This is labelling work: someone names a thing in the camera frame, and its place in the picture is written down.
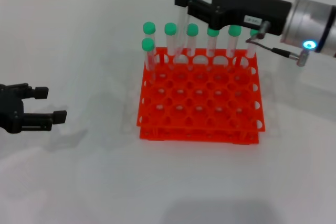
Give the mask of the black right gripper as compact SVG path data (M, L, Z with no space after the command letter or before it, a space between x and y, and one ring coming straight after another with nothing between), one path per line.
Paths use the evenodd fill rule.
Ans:
M259 29L263 22L269 23L267 33L281 35L292 4L283 0L174 0L176 6L211 28L240 25Z

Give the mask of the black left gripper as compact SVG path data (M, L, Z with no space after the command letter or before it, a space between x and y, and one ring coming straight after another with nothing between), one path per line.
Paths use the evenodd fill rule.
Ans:
M1 128L10 134L21 131L51 131L55 124L64 124L67 111L53 113L25 113L22 99L47 99L47 87L33 88L21 83L6 86L1 84Z

